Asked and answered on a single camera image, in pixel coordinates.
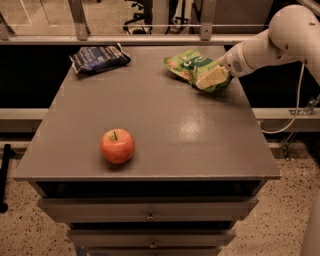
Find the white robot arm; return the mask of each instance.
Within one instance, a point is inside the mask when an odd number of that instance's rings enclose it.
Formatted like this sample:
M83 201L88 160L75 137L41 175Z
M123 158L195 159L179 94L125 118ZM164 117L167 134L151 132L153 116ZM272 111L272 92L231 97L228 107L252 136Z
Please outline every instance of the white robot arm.
M319 21L306 7L289 5L273 16L269 29L235 45L216 61L233 77L301 61L320 85Z

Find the chip bag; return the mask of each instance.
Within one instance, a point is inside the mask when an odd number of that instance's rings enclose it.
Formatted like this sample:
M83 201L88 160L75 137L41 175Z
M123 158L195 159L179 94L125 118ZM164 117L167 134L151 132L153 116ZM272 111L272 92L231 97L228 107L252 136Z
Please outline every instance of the chip bag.
M227 69L195 50L165 58L164 65L189 84L206 92L226 88L231 80Z
M120 44L115 46L83 47L70 56L72 67L76 73L95 74L125 66L131 61Z

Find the cabinet drawer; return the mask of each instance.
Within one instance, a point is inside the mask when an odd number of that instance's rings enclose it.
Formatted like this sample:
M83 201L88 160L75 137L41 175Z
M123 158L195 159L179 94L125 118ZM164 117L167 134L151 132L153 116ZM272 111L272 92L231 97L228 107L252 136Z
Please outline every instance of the cabinet drawer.
M115 250L107 248L87 248L91 255L105 256L217 256L220 248L210 249L130 249Z
M70 230L68 237L78 247L188 248L226 246L233 230Z
M39 207L62 223L237 221L257 202L255 197L40 199Z

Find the cable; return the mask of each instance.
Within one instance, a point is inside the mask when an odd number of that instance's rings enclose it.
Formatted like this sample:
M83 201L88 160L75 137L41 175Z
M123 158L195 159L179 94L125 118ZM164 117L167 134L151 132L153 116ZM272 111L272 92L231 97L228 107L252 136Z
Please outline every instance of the cable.
M297 115L298 115L299 103L300 103L300 90L301 90L301 83L302 83L302 78L303 78L304 66L305 66L305 65L302 63L301 71L300 71L299 84L298 84L298 90L297 90L296 109L295 109L294 116L293 116L291 122L290 122L287 126L285 126L284 128L282 128L282 129L280 129L280 130L278 130L278 131L266 131L266 130L261 129L261 131L262 131L263 133L266 133L266 134L276 134L276 133L283 132L283 131L287 130L287 129L293 124L293 122L296 120Z

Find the apple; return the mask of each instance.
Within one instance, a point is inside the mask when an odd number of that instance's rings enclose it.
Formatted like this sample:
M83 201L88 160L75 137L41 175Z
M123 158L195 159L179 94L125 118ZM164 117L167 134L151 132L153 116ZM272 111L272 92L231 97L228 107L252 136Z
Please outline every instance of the apple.
M135 141L124 129L107 131L100 140L100 150L104 158L112 164L122 164L133 155Z

